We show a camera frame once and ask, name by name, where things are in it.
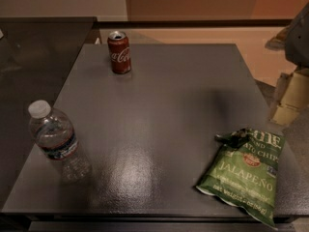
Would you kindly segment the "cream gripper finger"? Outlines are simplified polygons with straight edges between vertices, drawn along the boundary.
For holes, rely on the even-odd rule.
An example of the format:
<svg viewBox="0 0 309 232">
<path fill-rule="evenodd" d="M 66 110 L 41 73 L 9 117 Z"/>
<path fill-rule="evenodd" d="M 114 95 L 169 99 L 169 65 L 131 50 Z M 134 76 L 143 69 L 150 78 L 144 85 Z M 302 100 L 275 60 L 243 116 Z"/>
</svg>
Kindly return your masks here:
<svg viewBox="0 0 309 232">
<path fill-rule="evenodd" d="M 269 120 L 288 126 L 309 105 L 309 69 L 297 68 L 294 72 L 281 73 L 270 105 Z"/>
</svg>

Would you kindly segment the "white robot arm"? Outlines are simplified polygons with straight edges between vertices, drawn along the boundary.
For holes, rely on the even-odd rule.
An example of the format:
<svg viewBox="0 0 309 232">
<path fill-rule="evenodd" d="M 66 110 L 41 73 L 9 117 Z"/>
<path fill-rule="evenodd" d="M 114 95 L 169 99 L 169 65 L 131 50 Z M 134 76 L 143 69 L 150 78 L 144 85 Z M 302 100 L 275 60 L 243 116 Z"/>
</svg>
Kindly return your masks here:
<svg viewBox="0 0 309 232">
<path fill-rule="evenodd" d="M 309 104 L 309 3 L 266 48 L 282 49 L 286 60 L 295 64 L 292 73 L 280 74 L 269 114 L 271 122 L 288 126 Z"/>
</svg>

